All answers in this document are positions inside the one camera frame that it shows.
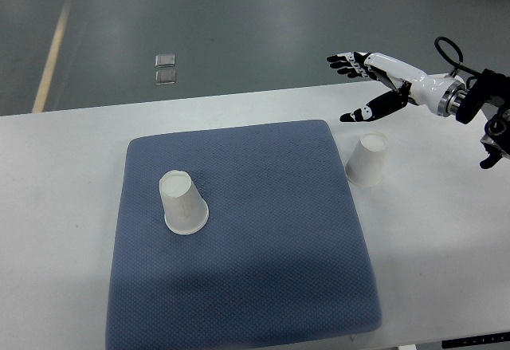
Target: upside-down cup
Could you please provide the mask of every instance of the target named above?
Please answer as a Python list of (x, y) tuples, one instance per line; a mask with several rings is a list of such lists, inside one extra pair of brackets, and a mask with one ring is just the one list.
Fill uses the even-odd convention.
[(351, 158), (345, 164), (345, 174), (351, 183), (373, 187), (384, 176), (387, 138), (379, 132), (369, 132), (359, 138)]
[(159, 180), (165, 223), (176, 234), (192, 234), (206, 224), (209, 207), (184, 171), (167, 172)]

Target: blue cushion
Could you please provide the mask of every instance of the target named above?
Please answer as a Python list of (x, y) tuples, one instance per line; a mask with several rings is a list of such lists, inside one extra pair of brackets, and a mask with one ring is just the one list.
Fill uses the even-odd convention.
[[(210, 208), (165, 225), (159, 179)], [(381, 311), (337, 147), (322, 120), (180, 132), (127, 150), (107, 349), (261, 347), (367, 332)]]

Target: robotic finger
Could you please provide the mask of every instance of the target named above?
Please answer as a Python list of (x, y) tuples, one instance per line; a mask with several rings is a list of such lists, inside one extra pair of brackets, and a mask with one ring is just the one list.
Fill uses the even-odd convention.
[(374, 121), (388, 116), (399, 109), (406, 107), (408, 94), (405, 91), (388, 91), (381, 96), (369, 101), (363, 108), (358, 108), (354, 112), (344, 113), (340, 121)]

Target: black cable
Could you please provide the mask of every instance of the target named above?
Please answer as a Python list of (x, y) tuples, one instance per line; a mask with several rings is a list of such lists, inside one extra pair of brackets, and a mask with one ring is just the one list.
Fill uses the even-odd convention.
[[(439, 42), (440, 41), (445, 41), (446, 43), (448, 43), (451, 47), (453, 47), (453, 49), (455, 50), (455, 52), (457, 53), (458, 55), (458, 58), (459, 58), (459, 62), (456, 62), (454, 61), (451, 57), (449, 57), (445, 51), (441, 48), (441, 46), (439, 45)], [(459, 48), (458, 45), (456, 45), (452, 40), (448, 39), (447, 37), (437, 37), (436, 40), (434, 41), (433, 45), (436, 46), (436, 50), (439, 52), (439, 54), (443, 57), (443, 59), (445, 59), (448, 63), (450, 63), (453, 67), (455, 67), (455, 69), (460, 69), (464, 72), (467, 72), (467, 73), (470, 73), (471, 75), (474, 75), (475, 77), (479, 76), (480, 73), (478, 73), (477, 71), (475, 71), (474, 69), (470, 69), (469, 67), (466, 67), (465, 65), (462, 65), (461, 63), (464, 61), (464, 56), (462, 55), (462, 51), (461, 49)]]

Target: white paper cup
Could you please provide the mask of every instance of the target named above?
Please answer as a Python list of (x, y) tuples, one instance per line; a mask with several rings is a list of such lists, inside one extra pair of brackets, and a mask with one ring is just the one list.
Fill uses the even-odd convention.
[(345, 174), (351, 183), (361, 187), (377, 185), (384, 175), (384, 160), (388, 148), (387, 138), (379, 132), (361, 136), (345, 164)]
[(209, 207), (186, 172), (167, 172), (159, 180), (159, 193), (165, 210), (165, 223), (172, 232), (192, 234), (206, 224)]

